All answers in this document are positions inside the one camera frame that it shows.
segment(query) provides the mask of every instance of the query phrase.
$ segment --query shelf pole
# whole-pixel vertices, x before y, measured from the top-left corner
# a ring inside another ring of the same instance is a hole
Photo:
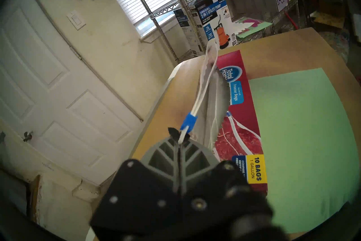
[[[194,34],[196,34],[196,39],[202,49],[202,52],[205,54],[206,48],[204,46],[201,34],[197,28],[197,24],[192,16],[191,10],[189,9],[187,0],[178,0],[178,1],[180,3],[180,6],[182,7],[183,13],[188,17],[189,24],[191,25]]]
[[[163,30],[162,30],[162,28],[160,27],[160,25],[158,24],[158,21],[155,19],[155,18],[152,18],[152,11],[151,11],[151,9],[149,8],[149,6],[147,5],[147,3],[146,3],[146,1],[145,0],[140,0],[141,2],[142,2],[142,4],[143,4],[143,6],[146,8],[146,10],[147,10],[147,12],[148,12],[148,14],[149,14],[149,16],[151,17],[151,20],[153,21],[153,23],[154,23],[154,25],[156,26],[156,28],[158,29],[158,31],[159,31],[159,33],[160,33],[160,35],[161,35],[161,37],[163,38],[163,40],[164,40],[164,42],[165,42],[165,44],[167,45],[167,47],[168,47],[168,49],[169,49],[169,51],[172,53],[172,55],[173,55],[173,57],[174,57],[174,59],[177,61],[177,63],[178,63],[178,57],[177,57],[177,55],[175,55],[175,52],[174,52],[174,50],[173,50],[173,48],[172,48],[172,46],[170,45],[170,43],[169,43],[169,41],[168,41],[168,39],[167,39],[167,37],[165,36],[165,34],[164,34],[164,32],[163,32]]]

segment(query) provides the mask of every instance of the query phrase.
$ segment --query total home logo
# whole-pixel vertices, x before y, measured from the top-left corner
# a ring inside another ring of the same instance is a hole
[[[220,69],[222,76],[227,82],[236,81],[242,74],[242,69],[238,66],[228,66]]]

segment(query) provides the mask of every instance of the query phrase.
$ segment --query yellow label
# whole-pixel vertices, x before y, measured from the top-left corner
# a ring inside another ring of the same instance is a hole
[[[249,184],[267,183],[264,155],[246,155],[247,181]]]

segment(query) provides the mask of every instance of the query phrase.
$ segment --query orange pump picture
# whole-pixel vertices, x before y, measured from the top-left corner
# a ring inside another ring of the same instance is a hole
[[[221,15],[219,15],[219,21],[218,21],[218,26],[214,29],[217,30],[217,34],[218,34],[218,38],[219,38],[219,48],[220,49],[224,49],[228,46],[229,42],[231,39],[229,38],[229,35],[227,35],[224,32],[224,28],[221,22]]]

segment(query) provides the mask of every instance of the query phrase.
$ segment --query window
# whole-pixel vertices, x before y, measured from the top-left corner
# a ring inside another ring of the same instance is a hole
[[[130,21],[133,23],[135,28],[141,37],[147,35],[156,27],[153,21],[149,18],[149,15],[140,0],[117,0],[119,5],[122,7]],[[151,11],[154,11],[171,0],[145,0]],[[163,14],[156,18],[159,25],[164,24],[169,19],[173,18],[174,14],[172,11]]]

